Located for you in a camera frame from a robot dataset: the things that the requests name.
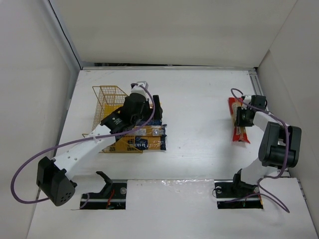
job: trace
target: white table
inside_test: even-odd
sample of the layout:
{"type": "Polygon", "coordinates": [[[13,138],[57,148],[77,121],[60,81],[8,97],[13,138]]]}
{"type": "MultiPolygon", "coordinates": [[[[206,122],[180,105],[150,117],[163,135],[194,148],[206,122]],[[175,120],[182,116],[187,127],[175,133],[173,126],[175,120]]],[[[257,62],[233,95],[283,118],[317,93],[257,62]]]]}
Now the white table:
{"type": "Polygon", "coordinates": [[[267,199],[264,211],[218,210],[212,198],[212,179],[231,179],[249,165],[263,135],[251,127],[247,129],[251,144],[231,140],[227,99],[232,87],[254,93],[247,71],[81,71],[60,143],[91,131],[96,106],[92,86],[117,85],[129,93],[130,83],[145,80],[151,94],[160,97],[163,122],[168,125],[167,151],[100,153],[74,178],[95,187],[87,191],[101,189],[101,179],[95,175],[98,170],[112,179],[132,179],[128,181],[127,209],[72,211],[79,207],[82,192],[77,191],[62,207],[50,201],[37,205],[28,239],[317,238],[296,179],[263,182],[287,203],[290,214],[267,199]]]}

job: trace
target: wire basket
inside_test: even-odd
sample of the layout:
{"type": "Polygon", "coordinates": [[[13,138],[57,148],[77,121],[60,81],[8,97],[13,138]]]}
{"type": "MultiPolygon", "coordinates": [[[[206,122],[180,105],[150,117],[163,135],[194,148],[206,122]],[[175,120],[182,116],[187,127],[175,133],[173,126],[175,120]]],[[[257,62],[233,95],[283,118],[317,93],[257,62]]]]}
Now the wire basket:
{"type": "MultiPolygon", "coordinates": [[[[93,86],[97,98],[92,130],[110,113],[123,106],[128,95],[118,86],[93,86]]],[[[125,136],[102,150],[104,153],[143,153],[134,147],[135,137],[125,136]]]]}

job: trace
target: black strip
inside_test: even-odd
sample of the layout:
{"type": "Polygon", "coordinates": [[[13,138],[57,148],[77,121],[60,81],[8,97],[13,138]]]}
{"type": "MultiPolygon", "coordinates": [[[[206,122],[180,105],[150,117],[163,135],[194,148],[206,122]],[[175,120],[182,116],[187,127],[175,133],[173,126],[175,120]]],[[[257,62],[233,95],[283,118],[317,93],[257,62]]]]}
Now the black strip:
{"type": "Polygon", "coordinates": [[[77,62],[78,62],[78,64],[79,64],[80,70],[82,70],[82,69],[83,69],[83,67],[81,67],[81,64],[80,64],[80,62],[79,62],[78,58],[77,58],[77,57],[76,57],[76,55],[75,55],[75,52],[74,52],[74,50],[73,50],[73,48],[72,48],[72,45],[71,45],[71,43],[70,43],[69,39],[66,37],[66,34],[65,34],[64,30],[63,30],[63,27],[62,27],[62,25],[61,25],[61,22],[60,22],[60,20],[59,20],[58,16],[56,15],[56,12],[55,12],[55,10],[54,10],[54,8],[53,8],[53,6],[52,6],[52,4],[51,4],[50,0],[48,0],[48,2],[49,2],[49,4],[50,4],[50,7],[51,7],[51,9],[52,9],[52,11],[53,11],[53,14],[54,14],[54,16],[55,16],[56,20],[57,20],[57,21],[58,21],[58,23],[59,23],[59,26],[60,26],[60,28],[61,28],[61,30],[62,30],[62,33],[63,33],[63,35],[64,35],[65,39],[67,40],[67,42],[69,43],[69,46],[70,46],[70,48],[71,48],[71,51],[72,51],[72,53],[73,53],[73,55],[74,55],[74,57],[75,57],[76,61],[77,61],[77,62]]]}

